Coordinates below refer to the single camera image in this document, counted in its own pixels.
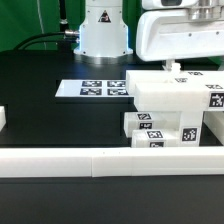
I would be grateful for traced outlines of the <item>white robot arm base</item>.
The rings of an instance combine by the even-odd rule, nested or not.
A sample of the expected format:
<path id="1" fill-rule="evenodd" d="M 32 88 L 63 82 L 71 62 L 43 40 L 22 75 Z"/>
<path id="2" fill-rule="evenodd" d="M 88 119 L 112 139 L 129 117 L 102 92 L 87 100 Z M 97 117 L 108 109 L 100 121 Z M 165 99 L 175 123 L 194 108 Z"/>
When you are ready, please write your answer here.
<path id="1" fill-rule="evenodd" d="M 122 17 L 123 0 L 85 0 L 85 19 L 79 27 L 75 59 L 91 64 L 129 61 L 128 26 Z"/>

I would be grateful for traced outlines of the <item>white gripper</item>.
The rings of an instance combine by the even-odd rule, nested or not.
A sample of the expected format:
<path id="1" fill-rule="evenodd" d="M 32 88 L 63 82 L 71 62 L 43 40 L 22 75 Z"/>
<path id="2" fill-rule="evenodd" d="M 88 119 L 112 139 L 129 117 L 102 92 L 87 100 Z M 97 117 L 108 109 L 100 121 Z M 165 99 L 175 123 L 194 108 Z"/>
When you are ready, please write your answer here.
<path id="1" fill-rule="evenodd" d="M 136 53 L 171 70 L 174 59 L 224 55 L 224 12 L 216 20 L 192 21 L 186 9 L 145 12 L 139 19 Z"/>

